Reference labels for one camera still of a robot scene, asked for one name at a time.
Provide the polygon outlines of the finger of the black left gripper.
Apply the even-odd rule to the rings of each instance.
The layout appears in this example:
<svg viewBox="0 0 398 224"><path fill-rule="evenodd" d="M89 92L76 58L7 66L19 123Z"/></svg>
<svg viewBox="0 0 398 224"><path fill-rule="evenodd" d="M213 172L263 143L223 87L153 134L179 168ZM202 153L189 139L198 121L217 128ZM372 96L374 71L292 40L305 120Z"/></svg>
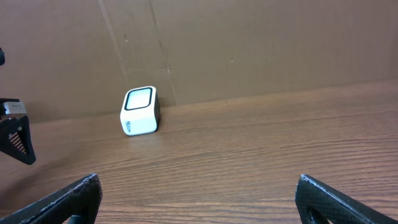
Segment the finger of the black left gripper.
<svg viewBox="0 0 398 224"><path fill-rule="evenodd" d="M28 116L1 120L1 152L27 165L36 161Z"/></svg>

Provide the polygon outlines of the white barcode scanner stand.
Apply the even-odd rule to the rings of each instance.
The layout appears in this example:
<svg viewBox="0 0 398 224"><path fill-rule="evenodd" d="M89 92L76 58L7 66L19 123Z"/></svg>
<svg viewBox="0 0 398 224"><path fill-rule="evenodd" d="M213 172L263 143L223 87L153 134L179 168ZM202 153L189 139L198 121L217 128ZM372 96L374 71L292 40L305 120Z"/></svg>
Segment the white barcode scanner stand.
<svg viewBox="0 0 398 224"><path fill-rule="evenodd" d="M157 89L144 86L129 90L124 97L119 118L127 136L156 132L160 121Z"/></svg>

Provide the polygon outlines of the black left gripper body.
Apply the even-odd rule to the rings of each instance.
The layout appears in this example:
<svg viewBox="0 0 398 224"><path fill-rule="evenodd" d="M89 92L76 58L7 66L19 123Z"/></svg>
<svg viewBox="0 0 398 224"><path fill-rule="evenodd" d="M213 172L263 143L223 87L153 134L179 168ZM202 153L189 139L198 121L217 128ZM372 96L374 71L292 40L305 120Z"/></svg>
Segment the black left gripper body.
<svg viewBox="0 0 398 224"><path fill-rule="evenodd" d="M4 107L4 104L6 102L19 102L19 99L14 99L14 98L1 98L0 99L0 116L3 117L6 114L6 109Z"/></svg>

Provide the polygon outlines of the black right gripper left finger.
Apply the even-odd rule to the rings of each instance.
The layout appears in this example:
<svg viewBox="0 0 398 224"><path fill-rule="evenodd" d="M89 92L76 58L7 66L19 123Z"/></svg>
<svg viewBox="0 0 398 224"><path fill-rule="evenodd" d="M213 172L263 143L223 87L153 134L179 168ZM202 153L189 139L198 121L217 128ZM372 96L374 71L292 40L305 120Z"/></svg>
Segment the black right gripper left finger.
<svg viewBox="0 0 398 224"><path fill-rule="evenodd" d="M100 179L89 174L29 206L1 218L7 223L94 223L102 199Z"/></svg>

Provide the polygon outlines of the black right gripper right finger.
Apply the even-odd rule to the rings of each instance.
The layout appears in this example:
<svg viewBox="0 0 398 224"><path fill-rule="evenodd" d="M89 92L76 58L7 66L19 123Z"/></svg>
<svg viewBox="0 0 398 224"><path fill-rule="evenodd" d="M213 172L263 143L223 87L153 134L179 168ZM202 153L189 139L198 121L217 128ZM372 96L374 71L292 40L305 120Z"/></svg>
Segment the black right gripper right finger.
<svg viewBox="0 0 398 224"><path fill-rule="evenodd" d="M305 224L397 224L397 220L307 174L298 179L295 204Z"/></svg>

